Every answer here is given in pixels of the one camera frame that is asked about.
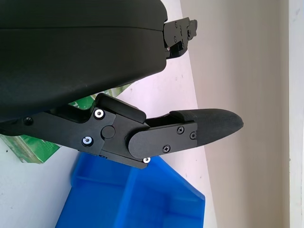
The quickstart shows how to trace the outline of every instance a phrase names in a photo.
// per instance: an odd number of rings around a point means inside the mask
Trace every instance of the blue plastic bin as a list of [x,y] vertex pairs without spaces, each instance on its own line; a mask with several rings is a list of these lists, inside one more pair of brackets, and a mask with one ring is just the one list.
[[57,228],[202,228],[205,197],[160,157],[140,170],[83,153]]

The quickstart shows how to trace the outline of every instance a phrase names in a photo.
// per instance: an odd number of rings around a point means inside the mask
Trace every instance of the bolt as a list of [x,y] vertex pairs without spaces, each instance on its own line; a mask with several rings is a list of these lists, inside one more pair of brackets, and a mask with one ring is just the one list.
[[148,164],[151,161],[151,158],[144,158],[143,159],[143,163]]
[[170,151],[171,147],[169,145],[165,145],[163,148],[162,148],[162,152],[164,153],[168,153]]
[[180,126],[177,128],[177,134],[183,134],[184,133],[185,128],[183,126]]
[[105,115],[105,112],[103,110],[101,110],[101,109],[96,109],[94,111],[94,117],[96,119],[102,119],[104,117],[104,115]]
[[23,123],[26,126],[31,126],[34,123],[34,120],[31,117],[25,117]]
[[190,138],[191,139],[196,139],[196,132],[192,132],[191,134],[190,134]]
[[82,139],[82,144],[84,146],[92,146],[93,145],[93,139],[90,136],[86,136]]

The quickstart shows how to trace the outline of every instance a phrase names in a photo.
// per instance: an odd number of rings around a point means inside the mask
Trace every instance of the black metal bracket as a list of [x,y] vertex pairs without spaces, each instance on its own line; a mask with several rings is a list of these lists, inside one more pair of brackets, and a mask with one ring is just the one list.
[[169,115],[146,114],[120,100],[99,94],[89,110],[65,105],[14,121],[0,123],[2,133],[25,134],[145,168],[150,157],[197,146],[197,124]]
[[164,24],[163,37],[167,59],[180,57],[188,50],[188,41],[196,36],[197,27],[197,21],[189,18]]

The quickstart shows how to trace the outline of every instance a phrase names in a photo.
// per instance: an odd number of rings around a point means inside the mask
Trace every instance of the black plastic part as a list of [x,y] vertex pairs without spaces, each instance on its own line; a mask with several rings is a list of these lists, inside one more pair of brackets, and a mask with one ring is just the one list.
[[170,115],[181,121],[194,121],[198,125],[197,144],[203,146],[233,134],[244,126],[237,114],[222,109],[173,111]]
[[188,41],[196,36],[198,23],[189,18],[171,21],[164,24],[163,37],[165,41],[166,58],[177,58],[188,50]]
[[98,107],[111,111],[112,113],[122,115],[139,123],[144,123],[147,116],[146,113],[138,108],[131,106],[121,100],[110,97],[106,94],[98,94],[95,103]]
[[0,122],[158,73],[163,49],[139,28],[0,29]]
[[123,157],[123,156],[120,156],[120,155],[117,155],[114,153],[110,153],[107,151],[102,151],[101,154],[102,154],[101,157],[104,157],[106,159],[109,159],[109,160],[112,160],[114,162],[118,162],[121,164],[130,165],[130,166],[133,166],[133,167],[136,167],[139,169],[144,169],[148,166],[148,164],[146,164],[144,162],[138,162],[134,158],[133,159],[126,158],[126,157]]
[[[136,133],[129,141],[130,154],[135,158],[143,159],[197,147],[197,141],[190,138],[190,134],[197,130],[197,124],[195,122],[183,124],[183,134],[177,133],[176,129],[179,126],[181,124],[155,127]],[[163,148],[166,145],[170,146],[170,149],[164,152]]]
[[104,139],[111,139],[115,135],[115,129],[112,126],[106,126],[101,130],[101,136]]
[[162,31],[160,0],[0,0],[0,29],[133,27]]
[[[99,121],[91,116],[87,122],[80,124],[45,112],[32,115],[30,118],[33,119],[32,125],[25,125],[23,119],[19,119],[17,121],[0,123],[0,128],[64,145],[93,155],[100,155],[105,143],[100,136],[101,129],[112,125],[116,116],[105,111],[105,118],[103,120]],[[82,143],[82,139],[86,136],[90,136],[94,140],[93,145],[90,147],[85,147]]]
[[149,126],[146,126],[144,124],[138,123],[136,121],[133,121],[131,119],[125,118],[121,115],[116,115],[115,121],[112,125],[115,129],[115,135],[111,139],[105,139],[105,144],[103,146],[103,151],[111,152],[118,154],[120,156],[134,159],[137,161],[142,161],[142,159],[136,159],[134,158],[129,150],[128,150],[128,142],[130,138],[133,136],[134,133],[148,129]]

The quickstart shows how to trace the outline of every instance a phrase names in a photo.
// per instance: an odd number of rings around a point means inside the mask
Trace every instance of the silver screw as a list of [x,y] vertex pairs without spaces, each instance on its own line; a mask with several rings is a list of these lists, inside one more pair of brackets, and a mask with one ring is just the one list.
[[86,136],[82,139],[83,145],[91,145],[93,142],[93,139],[90,136]]
[[104,115],[105,115],[105,112],[101,109],[96,109],[95,112],[94,112],[94,116],[97,119],[103,118]]
[[164,153],[168,153],[170,151],[171,147],[169,145],[165,145],[163,148],[162,148],[162,152]]
[[144,158],[143,159],[143,163],[148,164],[151,161],[151,158]]

